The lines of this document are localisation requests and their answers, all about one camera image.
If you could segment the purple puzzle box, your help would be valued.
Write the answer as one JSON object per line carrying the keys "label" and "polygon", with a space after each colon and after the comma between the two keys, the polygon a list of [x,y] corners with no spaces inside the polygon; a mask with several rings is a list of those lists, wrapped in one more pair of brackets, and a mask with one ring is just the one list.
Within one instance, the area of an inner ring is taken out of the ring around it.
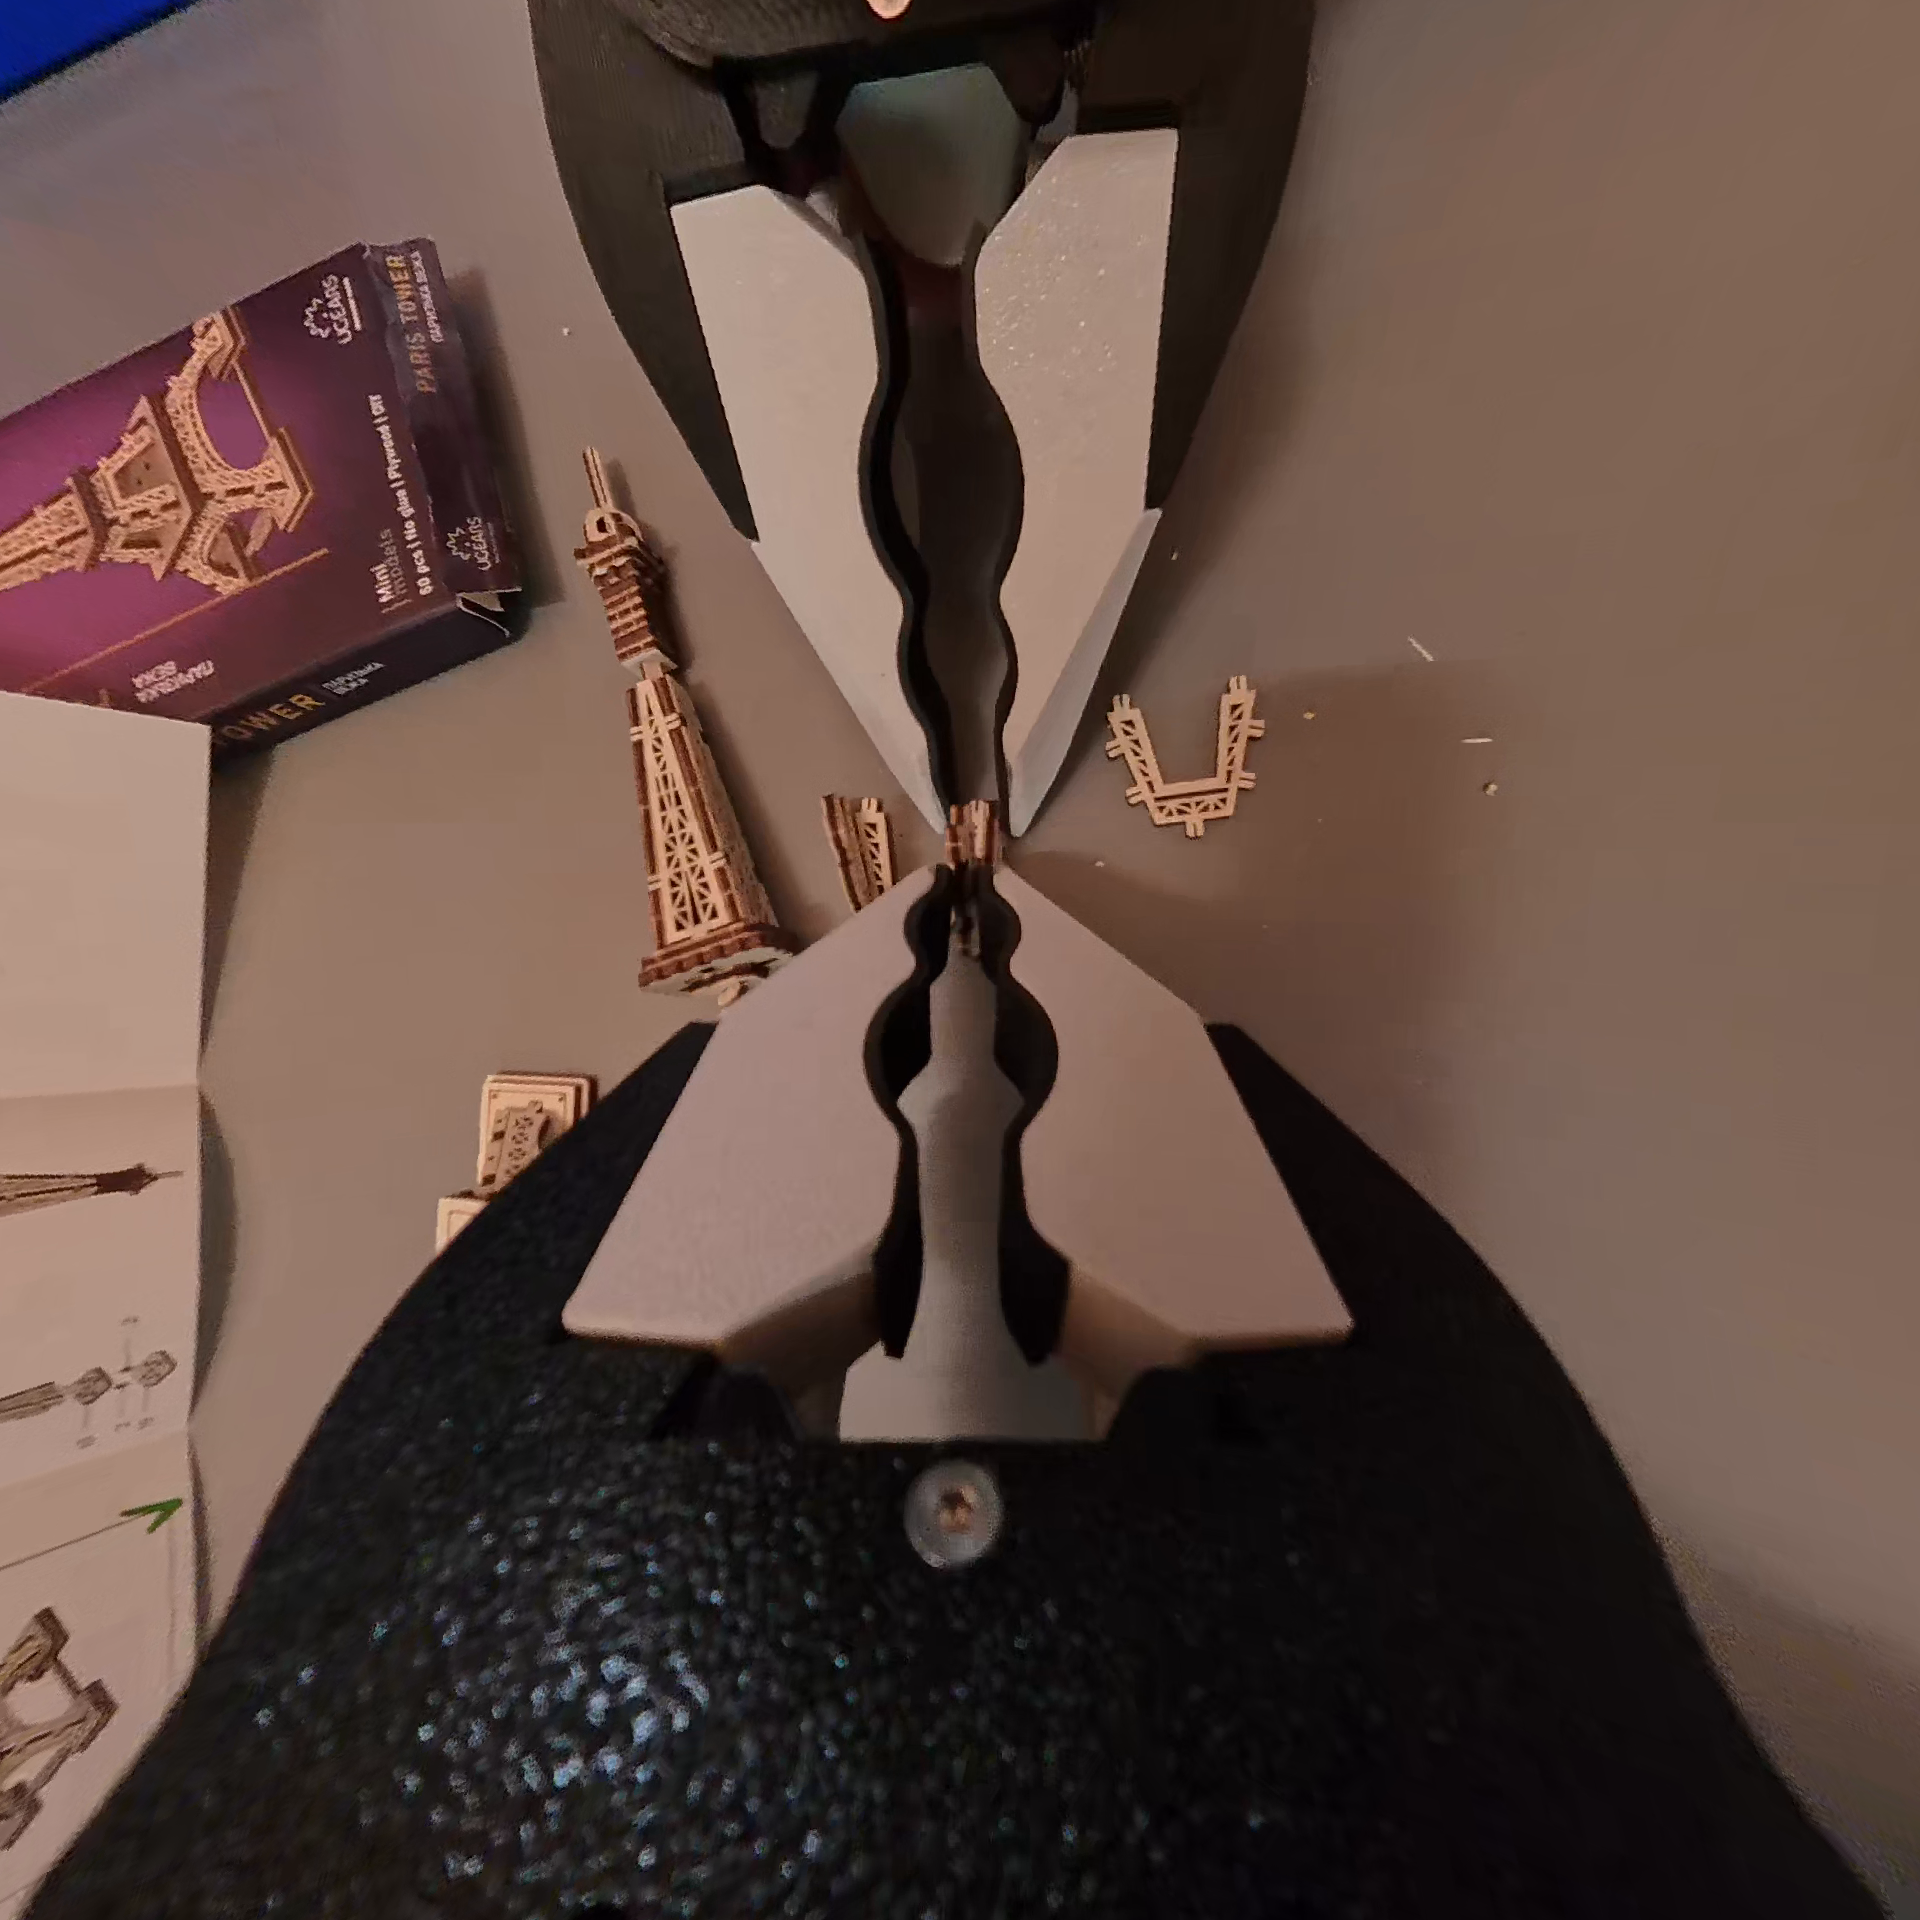
{"label": "purple puzzle box", "polygon": [[518,637],[437,244],[359,243],[3,419],[3,691],[261,754]]}

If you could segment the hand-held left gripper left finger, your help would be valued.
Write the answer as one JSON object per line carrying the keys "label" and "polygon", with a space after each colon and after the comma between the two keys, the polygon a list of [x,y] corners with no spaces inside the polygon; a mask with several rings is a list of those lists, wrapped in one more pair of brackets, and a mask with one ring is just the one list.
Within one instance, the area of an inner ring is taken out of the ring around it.
{"label": "hand-held left gripper left finger", "polygon": [[955,869],[924,869],[711,1027],[565,1306],[572,1338],[724,1362],[852,1362],[924,1289],[917,1137]]}

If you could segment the wooden tower spire model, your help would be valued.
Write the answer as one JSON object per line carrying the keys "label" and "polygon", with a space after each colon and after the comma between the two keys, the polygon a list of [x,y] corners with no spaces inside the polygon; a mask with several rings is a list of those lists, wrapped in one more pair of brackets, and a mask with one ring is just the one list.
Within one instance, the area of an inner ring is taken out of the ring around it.
{"label": "wooden tower spire model", "polygon": [[582,449],[591,509],[572,558],[589,573],[612,652],[629,674],[629,740],[643,833],[652,949],[637,981],[657,994],[709,994],[731,1009],[778,969],[796,940],[778,926],[702,717],[681,681],[670,573],[610,485],[598,446]]}

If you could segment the wooden tower base model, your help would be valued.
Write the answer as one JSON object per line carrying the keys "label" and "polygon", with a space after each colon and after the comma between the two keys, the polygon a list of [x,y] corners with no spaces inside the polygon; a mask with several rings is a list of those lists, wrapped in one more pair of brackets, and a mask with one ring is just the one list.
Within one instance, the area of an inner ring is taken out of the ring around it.
{"label": "wooden tower base model", "polygon": [[493,1069],[482,1082],[476,1179],[435,1209],[435,1253],[463,1233],[598,1098],[594,1072]]}

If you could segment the folded instruction leaflet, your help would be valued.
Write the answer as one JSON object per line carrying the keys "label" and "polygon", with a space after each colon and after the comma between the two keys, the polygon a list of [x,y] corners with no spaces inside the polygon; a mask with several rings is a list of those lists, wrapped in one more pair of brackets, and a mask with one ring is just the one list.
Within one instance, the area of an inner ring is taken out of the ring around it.
{"label": "folded instruction leaflet", "polygon": [[3,1912],[199,1637],[207,741],[3,695]]}

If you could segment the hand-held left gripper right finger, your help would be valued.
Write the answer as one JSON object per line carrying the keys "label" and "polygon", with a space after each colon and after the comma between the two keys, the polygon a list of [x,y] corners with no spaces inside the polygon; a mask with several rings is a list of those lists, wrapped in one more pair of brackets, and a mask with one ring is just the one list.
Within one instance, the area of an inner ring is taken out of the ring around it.
{"label": "hand-held left gripper right finger", "polygon": [[1106,1402],[1216,1353],[1341,1343],[1350,1306],[1204,1020],[1013,870],[973,870],[999,1147],[996,1295],[1025,1362]]}

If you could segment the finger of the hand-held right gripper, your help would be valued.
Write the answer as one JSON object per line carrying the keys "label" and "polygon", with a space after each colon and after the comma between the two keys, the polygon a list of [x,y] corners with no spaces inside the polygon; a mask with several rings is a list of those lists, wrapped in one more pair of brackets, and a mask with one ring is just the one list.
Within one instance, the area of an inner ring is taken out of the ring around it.
{"label": "finger of the hand-held right gripper", "polygon": [[1177,132],[1071,135],[982,243],[979,360],[1014,433],[1020,520],[996,605],[1014,646],[1006,823],[1025,833],[1081,728],[1159,509],[1159,382]]}
{"label": "finger of the hand-held right gripper", "polygon": [[900,516],[894,286],[865,243],[773,186],[672,209],[756,563],[921,808],[943,741],[907,663],[924,570]]}

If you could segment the blue bin with tag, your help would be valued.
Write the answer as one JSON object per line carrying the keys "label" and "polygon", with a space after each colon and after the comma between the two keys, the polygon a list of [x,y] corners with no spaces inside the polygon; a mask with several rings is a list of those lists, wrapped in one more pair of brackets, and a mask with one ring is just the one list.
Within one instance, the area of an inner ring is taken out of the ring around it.
{"label": "blue bin with tag", "polygon": [[3,97],[120,33],[120,2],[3,2]]}

